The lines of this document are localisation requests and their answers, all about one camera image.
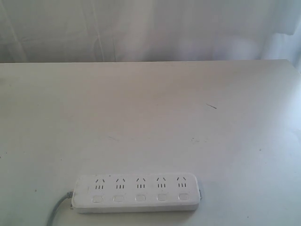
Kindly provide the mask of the white backdrop curtain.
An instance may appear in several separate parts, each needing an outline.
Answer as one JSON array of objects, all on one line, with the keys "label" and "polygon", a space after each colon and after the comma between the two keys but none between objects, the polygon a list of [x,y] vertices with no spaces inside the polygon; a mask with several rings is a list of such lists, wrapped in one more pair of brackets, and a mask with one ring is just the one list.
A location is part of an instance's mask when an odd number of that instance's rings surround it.
[{"label": "white backdrop curtain", "polygon": [[298,0],[3,0],[0,60],[286,59],[301,67]]}]

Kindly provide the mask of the white five-socket power strip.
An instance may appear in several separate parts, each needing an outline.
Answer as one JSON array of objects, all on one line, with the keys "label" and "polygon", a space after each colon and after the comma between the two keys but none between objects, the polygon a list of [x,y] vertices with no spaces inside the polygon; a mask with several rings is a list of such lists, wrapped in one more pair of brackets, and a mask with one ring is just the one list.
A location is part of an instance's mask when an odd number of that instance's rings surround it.
[{"label": "white five-socket power strip", "polygon": [[194,211],[201,200],[191,173],[83,175],[71,204],[78,213]]}]

